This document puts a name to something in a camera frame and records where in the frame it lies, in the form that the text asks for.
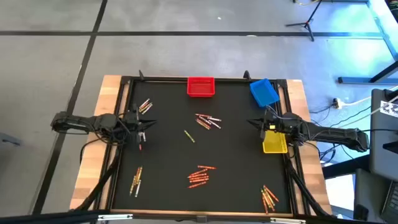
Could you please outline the yellow plastic basket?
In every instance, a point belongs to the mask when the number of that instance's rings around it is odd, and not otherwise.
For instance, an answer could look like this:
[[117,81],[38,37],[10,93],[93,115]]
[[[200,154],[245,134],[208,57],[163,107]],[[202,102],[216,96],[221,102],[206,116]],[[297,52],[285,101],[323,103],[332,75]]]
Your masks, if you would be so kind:
[[285,134],[274,131],[266,131],[262,148],[265,154],[287,153],[288,149]]

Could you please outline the red plastic basket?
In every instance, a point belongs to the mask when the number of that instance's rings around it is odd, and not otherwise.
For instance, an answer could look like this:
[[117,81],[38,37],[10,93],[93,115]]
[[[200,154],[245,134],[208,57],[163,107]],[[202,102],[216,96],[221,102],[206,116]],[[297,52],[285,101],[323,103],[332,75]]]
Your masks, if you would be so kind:
[[214,77],[188,77],[187,95],[190,97],[209,98],[215,94]]

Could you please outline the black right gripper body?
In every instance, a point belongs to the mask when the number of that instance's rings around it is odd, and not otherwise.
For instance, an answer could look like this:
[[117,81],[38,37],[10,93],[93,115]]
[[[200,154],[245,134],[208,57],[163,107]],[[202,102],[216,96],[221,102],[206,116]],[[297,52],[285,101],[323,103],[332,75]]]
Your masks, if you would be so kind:
[[270,108],[266,109],[263,118],[261,119],[261,139],[265,140],[266,132],[280,132],[281,122],[276,112]]

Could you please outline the black tripod stand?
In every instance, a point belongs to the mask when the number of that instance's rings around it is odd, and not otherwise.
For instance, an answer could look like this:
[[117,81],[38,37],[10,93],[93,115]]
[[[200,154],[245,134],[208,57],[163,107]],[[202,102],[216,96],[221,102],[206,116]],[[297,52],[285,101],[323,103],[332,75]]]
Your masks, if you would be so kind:
[[286,24],[286,27],[294,27],[294,26],[301,26],[304,29],[306,29],[310,35],[310,40],[312,42],[315,41],[313,31],[310,27],[310,23],[313,21],[313,17],[315,13],[317,12],[318,8],[320,7],[320,4],[322,3],[323,0],[314,0],[313,2],[317,2],[317,5],[315,6],[314,10],[312,11],[310,17],[305,21],[305,22],[300,22],[300,23],[293,23],[293,24]]

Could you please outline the blue metal frame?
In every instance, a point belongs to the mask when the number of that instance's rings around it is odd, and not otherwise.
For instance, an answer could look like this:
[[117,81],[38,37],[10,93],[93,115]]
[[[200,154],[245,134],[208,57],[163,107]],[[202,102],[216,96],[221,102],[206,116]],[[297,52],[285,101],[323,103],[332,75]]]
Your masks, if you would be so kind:
[[371,78],[338,77],[339,84],[398,85],[398,22],[387,0],[368,0],[367,6],[394,62]]

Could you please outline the blue plastic basket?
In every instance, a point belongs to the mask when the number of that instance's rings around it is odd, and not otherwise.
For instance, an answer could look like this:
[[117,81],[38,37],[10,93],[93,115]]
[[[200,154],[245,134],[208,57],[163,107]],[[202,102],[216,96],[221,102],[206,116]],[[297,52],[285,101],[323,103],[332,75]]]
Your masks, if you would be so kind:
[[260,108],[264,108],[280,100],[278,93],[268,79],[252,82],[249,87],[252,96]]

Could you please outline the black white marker tag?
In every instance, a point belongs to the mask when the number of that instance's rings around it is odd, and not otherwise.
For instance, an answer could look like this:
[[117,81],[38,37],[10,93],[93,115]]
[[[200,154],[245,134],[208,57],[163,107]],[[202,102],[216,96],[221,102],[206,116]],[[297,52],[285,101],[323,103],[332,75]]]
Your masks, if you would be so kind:
[[381,101],[380,112],[398,118],[398,104]]

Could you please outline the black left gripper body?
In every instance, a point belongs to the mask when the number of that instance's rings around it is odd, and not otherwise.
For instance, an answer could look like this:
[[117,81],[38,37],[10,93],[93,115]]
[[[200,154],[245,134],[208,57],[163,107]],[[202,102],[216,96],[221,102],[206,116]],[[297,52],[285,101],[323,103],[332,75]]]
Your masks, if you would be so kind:
[[136,104],[133,104],[132,108],[124,114],[123,124],[125,127],[127,127],[129,134],[135,140],[135,142],[137,144],[141,144],[141,122],[139,119],[139,108]]

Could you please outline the dark laptop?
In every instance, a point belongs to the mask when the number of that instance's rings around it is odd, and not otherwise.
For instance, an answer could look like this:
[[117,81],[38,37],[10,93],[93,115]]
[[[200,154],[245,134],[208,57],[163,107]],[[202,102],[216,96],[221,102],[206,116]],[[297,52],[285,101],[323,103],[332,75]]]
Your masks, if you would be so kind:
[[381,218],[388,224],[398,224],[398,182],[391,182]]

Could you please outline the low grey cabinet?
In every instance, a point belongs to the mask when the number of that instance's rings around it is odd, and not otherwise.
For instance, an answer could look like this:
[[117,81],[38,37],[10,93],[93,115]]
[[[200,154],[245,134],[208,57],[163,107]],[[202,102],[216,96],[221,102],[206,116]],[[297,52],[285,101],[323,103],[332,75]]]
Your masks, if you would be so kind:
[[363,169],[356,169],[353,218],[384,223],[381,212],[391,181]]

